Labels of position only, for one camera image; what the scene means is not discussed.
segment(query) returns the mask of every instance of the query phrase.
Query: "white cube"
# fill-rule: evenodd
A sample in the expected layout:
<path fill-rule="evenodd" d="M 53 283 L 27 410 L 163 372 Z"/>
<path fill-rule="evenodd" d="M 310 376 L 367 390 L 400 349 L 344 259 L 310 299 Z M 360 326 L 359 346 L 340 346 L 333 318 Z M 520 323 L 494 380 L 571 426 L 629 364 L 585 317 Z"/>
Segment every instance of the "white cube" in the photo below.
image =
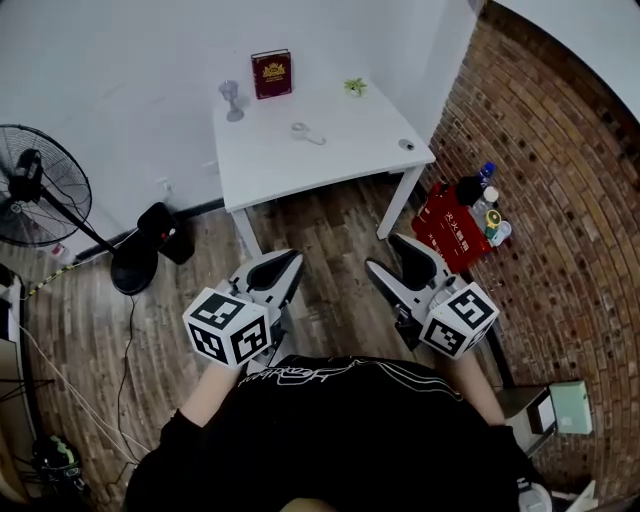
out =
<path fill-rule="evenodd" d="M 267 308 L 205 288 L 182 315 L 196 352 L 234 368 L 271 345 Z"/>
<path fill-rule="evenodd" d="M 484 337 L 499 313 L 480 287 L 471 283 L 429 312 L 420 340 L 458 359 Z"/>

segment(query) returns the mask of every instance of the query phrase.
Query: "fan base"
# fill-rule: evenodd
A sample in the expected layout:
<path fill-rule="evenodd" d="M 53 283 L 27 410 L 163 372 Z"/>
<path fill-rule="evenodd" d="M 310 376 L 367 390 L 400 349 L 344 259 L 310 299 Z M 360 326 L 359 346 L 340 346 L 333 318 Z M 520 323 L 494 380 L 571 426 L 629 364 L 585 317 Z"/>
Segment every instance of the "fan base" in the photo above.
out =
<path fill-rule="evenodd" d="M 111 261 L 111 281 L 124 295 L 136 295 L 151 284 L 158 268 L 158 253 L 140 233 L 128 238 Z"/>

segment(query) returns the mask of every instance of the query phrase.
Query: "white table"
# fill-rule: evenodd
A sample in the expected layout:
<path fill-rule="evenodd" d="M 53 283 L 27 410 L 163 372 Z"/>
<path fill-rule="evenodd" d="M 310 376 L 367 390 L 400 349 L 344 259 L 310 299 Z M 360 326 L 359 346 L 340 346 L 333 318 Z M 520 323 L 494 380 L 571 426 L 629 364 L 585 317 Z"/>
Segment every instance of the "white table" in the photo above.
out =
<path fill-rule="evenodd" d="M 354 98 L 342 82 L 315 82 L 294 87 L 293 93 L 253 99 L 241 121 L 226 120 L 228 104 L 219 97 L 214 128 L 222 193 L 253 257 L 262 254 L 246 208 L 371 174 L 406 169 L 378 228 L 386 238 L 420 178 L 425 164 L 435 160 L 407 120 L 371 83 L 362 98 Z M 291 125 L 306 124 L 326 138 L 316 145 L 291 137 Z M 409 151 L 399 141 L 408 139 Z"/>

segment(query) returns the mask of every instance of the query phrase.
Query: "plastic bottle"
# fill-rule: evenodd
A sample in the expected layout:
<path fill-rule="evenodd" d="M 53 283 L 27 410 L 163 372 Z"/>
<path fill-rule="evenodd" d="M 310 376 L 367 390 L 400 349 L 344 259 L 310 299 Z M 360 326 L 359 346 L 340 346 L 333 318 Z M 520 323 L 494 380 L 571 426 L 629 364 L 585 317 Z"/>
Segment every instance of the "plastic bottle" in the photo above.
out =
<path fill-rule="evenodd" d="M 493 162 L 487 162 L 482 166 L 482 169 L 478 171 L 476 176 L 480 180 L 480 185 L 482 185 L 482 188 L 489 186 L 489 182 L 491 181 L 491 177 L 493 176 L 495 170 L 496 164 L 494 164 Z"/>
<path fill-rule="evenodd" d="M 499 195 L 500 193 L 495 187 L 485 188 L 482 197 L 473 204 L 471 211 L 478 218 L 484 219 L 484 215 L 493 207 Z"/>

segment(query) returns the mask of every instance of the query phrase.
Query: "black t-shirt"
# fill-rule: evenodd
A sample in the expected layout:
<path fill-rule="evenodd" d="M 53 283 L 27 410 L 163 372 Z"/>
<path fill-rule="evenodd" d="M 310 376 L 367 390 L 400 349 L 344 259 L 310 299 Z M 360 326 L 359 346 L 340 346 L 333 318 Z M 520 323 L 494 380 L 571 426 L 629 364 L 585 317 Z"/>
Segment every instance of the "black t-shirt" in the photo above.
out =
<path fill-rule="evenodd" d="M 204 427 L 180 412 L 134 472 L 138 510 L 518 510 L 536 480 L 510 427 L 489 427 L 415 363 L 290 356 L 242 380 Z"/>

